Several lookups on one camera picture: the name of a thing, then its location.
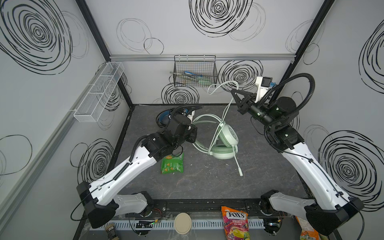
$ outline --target fox's candy bag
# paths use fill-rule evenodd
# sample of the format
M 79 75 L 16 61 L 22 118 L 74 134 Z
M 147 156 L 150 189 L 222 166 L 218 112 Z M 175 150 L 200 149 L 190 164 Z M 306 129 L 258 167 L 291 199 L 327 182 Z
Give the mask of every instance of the fox's candy bag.
M 248 214 L 243 211 L 221 207 L 227 240 L 250 240 Z

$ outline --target green item in basket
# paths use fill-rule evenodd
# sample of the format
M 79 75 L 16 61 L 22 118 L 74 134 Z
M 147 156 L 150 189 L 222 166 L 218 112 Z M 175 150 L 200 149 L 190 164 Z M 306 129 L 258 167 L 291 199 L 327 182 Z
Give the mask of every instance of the green item in basket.
M 175 157 L 168 155 L 161 161 L 161 174 L 172 173 L 172 172 L 184 172 L 183 167 L 184 153 L 180 156 Z

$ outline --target ear cushion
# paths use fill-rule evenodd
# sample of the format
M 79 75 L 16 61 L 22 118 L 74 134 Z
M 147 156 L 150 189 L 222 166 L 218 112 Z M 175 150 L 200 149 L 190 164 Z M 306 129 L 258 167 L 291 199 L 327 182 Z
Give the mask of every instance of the ear cushion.
M 233 152 L 233 149 L 232 147 L 227 147 L 226 145 L 218 144 L 218 145 L 214 145 L 211 148 L 211 151 L 215 153 L 231 153 Z
M 225 139 L 224 134 L 223 134 L 223 131 L 220 132 L 220 134 L 218 135 L 218 137 L 220 138 L 220 140 L 224 143 L 224 145 L 225 145 L 226 147 L 231 147 L 231 144 Z

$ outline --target black wire basket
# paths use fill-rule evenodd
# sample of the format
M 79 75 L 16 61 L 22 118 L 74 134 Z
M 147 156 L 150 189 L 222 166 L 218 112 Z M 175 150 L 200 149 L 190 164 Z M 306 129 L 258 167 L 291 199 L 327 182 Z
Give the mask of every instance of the black wire basket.
M 175 55 L 174 86 L 208 87 L 217 83 L 215 55 Z

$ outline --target white wire basket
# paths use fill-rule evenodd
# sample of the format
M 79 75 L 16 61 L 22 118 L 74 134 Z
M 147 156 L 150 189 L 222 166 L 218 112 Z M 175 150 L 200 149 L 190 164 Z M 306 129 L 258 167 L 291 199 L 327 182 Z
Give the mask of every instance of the white wire basket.
M 114 91 L 124 66 L 121 62 L 102 65 L 102 72 L 74 113 L 79 122 L 97 122 L 112 92 Z

